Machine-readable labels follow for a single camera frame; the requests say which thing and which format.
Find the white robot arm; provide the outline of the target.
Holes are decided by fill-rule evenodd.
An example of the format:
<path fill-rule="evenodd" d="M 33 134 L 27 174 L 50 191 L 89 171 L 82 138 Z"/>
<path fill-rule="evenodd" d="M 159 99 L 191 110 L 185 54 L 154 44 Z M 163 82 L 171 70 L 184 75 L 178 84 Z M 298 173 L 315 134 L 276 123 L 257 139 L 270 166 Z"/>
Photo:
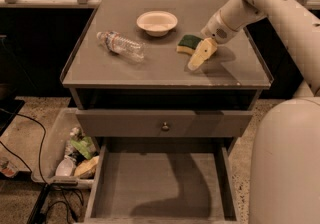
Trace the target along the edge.
<path fill-rule="evenodd" d="M 253 142 L 248 224 L 320 224 L 320 27 L 297 0 L 229 0 L 202 34 L 219 44 L 262 18 L 255 38 L 268 45 L 276 34 L 281 48 L 267 54 L 276 87 L 307 93 L 272 108 Z"/>

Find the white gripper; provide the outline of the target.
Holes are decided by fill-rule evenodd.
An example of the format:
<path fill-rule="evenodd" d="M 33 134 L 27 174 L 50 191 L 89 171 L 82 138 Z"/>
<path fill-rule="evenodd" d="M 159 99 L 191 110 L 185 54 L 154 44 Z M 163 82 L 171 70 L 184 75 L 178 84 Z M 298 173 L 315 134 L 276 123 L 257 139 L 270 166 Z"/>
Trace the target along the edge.
<path fill-rule="evenodd" d="M 237 31 L 231 29 L 224 22 L 221 11 L 217 11 L 202 28 L 201 33 L 211 38 L 206 38 L 198 44 L 187 64 L 191 71 L 198 69 L 217 51 L 217 43 L 226 44 L 236 36 Z"/>

